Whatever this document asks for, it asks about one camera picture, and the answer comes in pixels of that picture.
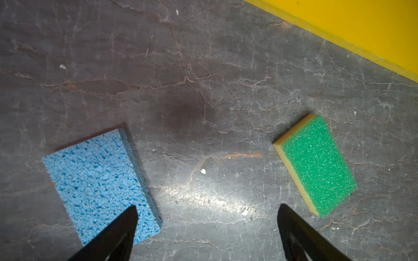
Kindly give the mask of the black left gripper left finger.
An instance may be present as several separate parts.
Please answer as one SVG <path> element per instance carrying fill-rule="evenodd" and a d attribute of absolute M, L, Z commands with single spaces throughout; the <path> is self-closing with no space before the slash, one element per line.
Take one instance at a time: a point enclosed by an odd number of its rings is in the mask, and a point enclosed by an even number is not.
<path fill-rule="evenodd" d="M 71 261 L 128 261 L 138 224 L 136 206 L 122 212 L 91 242 L 74 254 Z"/>

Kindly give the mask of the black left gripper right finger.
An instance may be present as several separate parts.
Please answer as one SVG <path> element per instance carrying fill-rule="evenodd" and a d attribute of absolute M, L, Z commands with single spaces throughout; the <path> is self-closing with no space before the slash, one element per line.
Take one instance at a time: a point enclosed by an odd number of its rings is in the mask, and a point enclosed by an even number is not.
<path fill-rule="evenodd" d="M 349 258 L 323 238 L 287 204 L 281 204 L 277 223 L 288 261 L 348 261 Z"/>

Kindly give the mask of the blue cellulose sponge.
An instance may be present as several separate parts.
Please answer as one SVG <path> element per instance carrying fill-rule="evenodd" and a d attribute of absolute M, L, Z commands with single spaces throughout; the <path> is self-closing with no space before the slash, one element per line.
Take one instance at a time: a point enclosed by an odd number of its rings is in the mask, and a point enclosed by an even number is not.
<path fill-rule="evenodd" d="M 123 129 L 46 155 L 42 162 L 82 245 L 130 206 L 138 213 L 134 244 L 161 232 L 163 221 Z"/>

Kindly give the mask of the green scourer yellow sponge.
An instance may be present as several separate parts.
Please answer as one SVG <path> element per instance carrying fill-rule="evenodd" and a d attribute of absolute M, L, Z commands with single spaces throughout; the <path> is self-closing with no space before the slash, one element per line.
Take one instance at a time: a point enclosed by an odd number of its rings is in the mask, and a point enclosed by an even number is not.
<path fill-rule="evenodd" d="M 357 182 L 321 115 L 307 115 L 273 147 L 312 214 L 326 218 L 357 189 Z"/>

